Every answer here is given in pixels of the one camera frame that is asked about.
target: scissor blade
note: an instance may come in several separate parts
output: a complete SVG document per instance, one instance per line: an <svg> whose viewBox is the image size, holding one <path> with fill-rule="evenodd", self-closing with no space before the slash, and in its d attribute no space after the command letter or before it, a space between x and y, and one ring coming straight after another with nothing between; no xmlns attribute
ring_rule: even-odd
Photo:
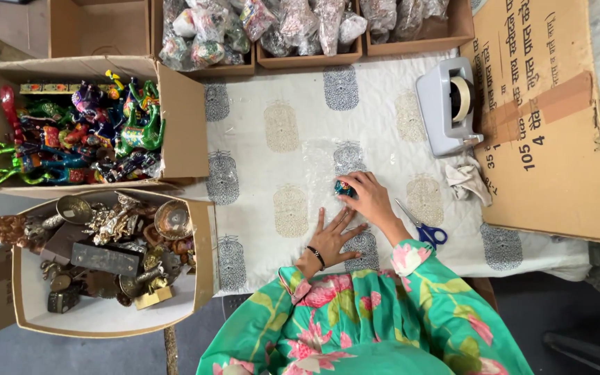
<svg viewBox="0 0 600 375"><path fill-rule="evenodd" d="M404 211L404 213L409 217L409 220L411 220L413 225L420 227L422 223L418 219L416 219L415 216L412 215L411 211L409 211L407 207L403 205L402 202L400 202L397 198L395 198L395 201L397 202L397 205L402 209L402 211Z"/></svg>

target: green floral garment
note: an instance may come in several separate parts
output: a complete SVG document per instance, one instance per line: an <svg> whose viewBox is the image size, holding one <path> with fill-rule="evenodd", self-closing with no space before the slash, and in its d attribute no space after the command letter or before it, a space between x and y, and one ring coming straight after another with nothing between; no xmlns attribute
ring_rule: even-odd
<svg viewBox="0 0 600 375"><path fill-rule="evenodd" d="M405 240L392 264L311 280L279 269L226 321L198 374L533 374L499 315L431 248Z"/></svg>

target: right hand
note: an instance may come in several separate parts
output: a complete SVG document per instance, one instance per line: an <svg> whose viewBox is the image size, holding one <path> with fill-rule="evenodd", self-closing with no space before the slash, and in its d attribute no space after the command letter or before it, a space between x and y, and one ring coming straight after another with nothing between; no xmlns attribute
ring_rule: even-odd
<svg viewBox="0 0 600 375"><path fill-rule="evenodd" d="M382 228L396 220L388 189L381 186L372 172L351 172L337 179L351 185L358 194L357 200L347 195L338 195L338 199L360 212L371 224Z"/></svg>

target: sleeve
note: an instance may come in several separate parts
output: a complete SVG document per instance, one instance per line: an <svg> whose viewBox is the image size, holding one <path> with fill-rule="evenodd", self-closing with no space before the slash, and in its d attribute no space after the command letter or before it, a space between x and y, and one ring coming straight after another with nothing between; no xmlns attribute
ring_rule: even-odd
<svg viewBox="0 0 600 375"><path fill-rule="evenodd" d="M393 249L392 264L433 354L457 375L533 374L498 313L432 247L404 240Z"/></svg>
<svg viewBox="0 0 600 375"><path fill-rule="evenodd" d="M198 374L222 375L227 367L226 373L260 374L267 368L281 327L311 288L296 267L280 268L278 276L228 318L201 356Z"/></svg>

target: printed motif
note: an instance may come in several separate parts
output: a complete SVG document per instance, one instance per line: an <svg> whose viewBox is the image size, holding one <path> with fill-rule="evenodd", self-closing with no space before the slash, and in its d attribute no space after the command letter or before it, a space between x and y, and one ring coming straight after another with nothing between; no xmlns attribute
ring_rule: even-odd
<svg viewBox="0 0 600 375"><path fill-rule="evenodd" d="M210 176L205 180L207 195L219 206L231 204L240 196L238 171L230 151L215 151L208 154Z"/></svg>
<svg viewBox="0 0 600 375"><path fill-rule="evenodd" d="M443 223L443 203L439 183L429 175L419 175L407 184L407 207L428 226Z"/></svg>
<svg viewBox="0 0 600 375"><path fill-rule="evenodd" d="M351 65L326 67L323 70L325 103L333 111L348 111L358 105L358 81Z"/></svg>
<svg viewBox="0 0 600 375"><path fill-rule="evenodd" d="M285 185L273 196L275 229L286 238L300 237L307 233L307 200L305 193L294 185Z"/></svg>
<svg viewBox="0 0 600 375"><path fill-rule="evenodd" d="M224 78L205 81L205 121L216 122L228 117L231 112Z"/></svg>
<svg viewBox="0 0 600 375"><path fill-rule="evenodd" d="M346 141L338 143L337 151L333 154L335 159L335 175L345 175L351 172L367 171L363 163L363 149L360 142Z"/></svg>
<svg viewBox="0 0 600 375"><path fill-rule="evenodd" d="M418 110L416 94L409 91L395 100L397 131L402 140L408 142L427 141L425 126Z"/></svg>
<svg viewBox="0 0 600 375"><path fill-rule="evenodd" d="M349 259L344 262L347 272L358 271L360 269L379 269L377 239L369 232L369 228L346 241L344 243L344 251L360 251L361 254L360 258Z"/></svg>
<svg viewBox="0 0 600 375"><path fill-rule="evenodd" d="M290 152L300 146L295 110L282 101L277 101L265 109L265 140L273 152Z"/></svg>
<svg viewBox="0 0 600 375"><path fill-rule="evenodd" d="M494 228L486 223L481 226L485 261L496 271L510 271L522 264L522 242L514 230Z"/></svg>
<svg viewBox="0 0 600 375"><path fill-rule="evenodd" d="M220 288L234 292L247 282L245 251L236 235L225 235L218 240Z"/></svg>

